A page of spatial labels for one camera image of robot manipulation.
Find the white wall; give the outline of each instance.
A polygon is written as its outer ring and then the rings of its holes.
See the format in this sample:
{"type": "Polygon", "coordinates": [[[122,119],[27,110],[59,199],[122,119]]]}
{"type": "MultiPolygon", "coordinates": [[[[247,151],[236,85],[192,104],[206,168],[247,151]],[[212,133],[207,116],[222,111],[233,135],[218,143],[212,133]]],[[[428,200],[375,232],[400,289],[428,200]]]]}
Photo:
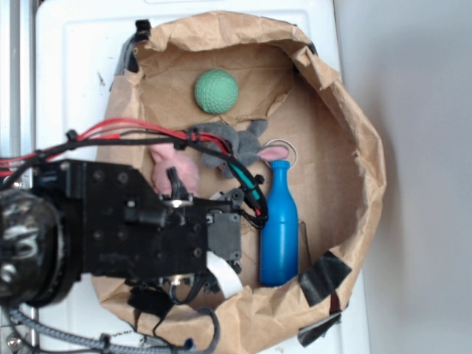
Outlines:
{"type": "Polygon", "coordinates": [[[335,6],[389,178],[364,266],[372,354],[472,353],[472,1],[335,6]]]}

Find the crumpled paper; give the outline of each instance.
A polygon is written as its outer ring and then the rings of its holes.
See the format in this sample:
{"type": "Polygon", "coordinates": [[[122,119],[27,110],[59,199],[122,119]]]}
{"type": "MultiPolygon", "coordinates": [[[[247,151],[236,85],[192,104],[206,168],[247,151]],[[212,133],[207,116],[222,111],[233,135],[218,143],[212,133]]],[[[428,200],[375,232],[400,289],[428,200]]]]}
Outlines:
{"type": "MultiPolygon", "coordinates": [[[[381,140],[339,73],[313,54],[298,27],[240,13],[204,13],[158,26],[136,45],[135,56],[140,70],[115,77],[107,117],[174,129],[219,121],[238,130],[263,117],[269,121],[263,144],[282,137],[296,145],[299,161],[289,184],[301,226],[300,272],[326,251],[351,267],[336,289],[344,310],[381,216],[386,173],[381,140]],[[196,78],[214,68],[232,73],[240,86],[236,106],[218,116],[205,114],[192,98],[196,78]]],[[[200,164],[203,197],[216,192],[215,186],[223,191],[236,186],[205,168],[198,153],[188,153],[200,164]]],[[[102,147],[97,159],[131,164],[150,181],[153,165],[146,147],[102,147]]],[[[270,170],[261,162],[250,171],[265,176],[267,193],[270,170]]],[[[192,337],[199,350],[210,343],[213,328],[194,308],[211,305],[221,323],[217,353],[256,353],[326,319],[331,296],[310,306],[297,278],[277,288],[260,286],[258,233],[248,224],[243,230],[245,287],[232,298],[200,296],[191,306],[174,306],[157,328],[159,318],[126,303],[130,288],[123,280],[95,277],[100,303],[140,333],[179,345],[192,337]]]]}

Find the green foam ball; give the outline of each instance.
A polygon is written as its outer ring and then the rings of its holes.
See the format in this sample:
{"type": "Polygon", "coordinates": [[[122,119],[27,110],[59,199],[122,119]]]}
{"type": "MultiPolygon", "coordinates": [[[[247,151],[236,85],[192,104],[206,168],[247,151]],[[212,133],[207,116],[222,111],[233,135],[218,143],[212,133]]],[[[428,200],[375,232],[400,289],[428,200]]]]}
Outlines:
{"type": "Polygon", "coordinates": [[[204,72],[195,84],[195,99],[205,112],[221,114],[229,111],[236,103],[236,80],[220,69],[204,72]]]}

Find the plush toy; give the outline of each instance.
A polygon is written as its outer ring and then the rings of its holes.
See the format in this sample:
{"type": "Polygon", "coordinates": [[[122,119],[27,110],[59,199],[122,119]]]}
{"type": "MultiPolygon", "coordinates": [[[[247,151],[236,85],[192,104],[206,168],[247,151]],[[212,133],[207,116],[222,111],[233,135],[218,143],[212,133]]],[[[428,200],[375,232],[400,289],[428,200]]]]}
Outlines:
{"type": "Polygon", "coordinates": [[[200,174],[192,158],[174,149],[173,144],[151,145],[150,154],[155,162],[152,179],[157,193],[171,195],[172,186],[167,177],[167,169],[175,167],[187,192],[198,196],[200,174]]]}
{"type": "MultiPolygon", "coordinates": [[[[288,149],[283,145],[269,145],[261,147],[259,143],[259,136],[267,129],[267,120],[256,119],[251,122],[247,131],[236,131],[224,123],[204,123],[190,127],[191,131],[195,129],[199,132],[213,133],[221,136],[231,143],[236,158],[244,165],[250,166],[258,160],[266,162],[286,159],[288,156],[288,149]]],[[[208,143],[209,148],[219,150],[213,143],[208,143]]],[[[208,154],[203,155],[203,163],[207,167],[219,167],[225,178],[233,178],[227,163],[218,157],[208,154]]]]}

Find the blue plastic bottle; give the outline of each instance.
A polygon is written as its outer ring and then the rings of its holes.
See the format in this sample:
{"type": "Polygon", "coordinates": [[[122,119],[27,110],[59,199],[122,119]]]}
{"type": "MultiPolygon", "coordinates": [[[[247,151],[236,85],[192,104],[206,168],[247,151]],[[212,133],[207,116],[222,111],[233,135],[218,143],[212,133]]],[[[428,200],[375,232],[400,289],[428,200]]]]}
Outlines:
{"type": "Polygon", "coordinates": [[[287,184],[290,162],[273,161],[271,167],[268,221],[260,234],[260,282],[278,286],[298,274],[298,212],[287,184]]]}

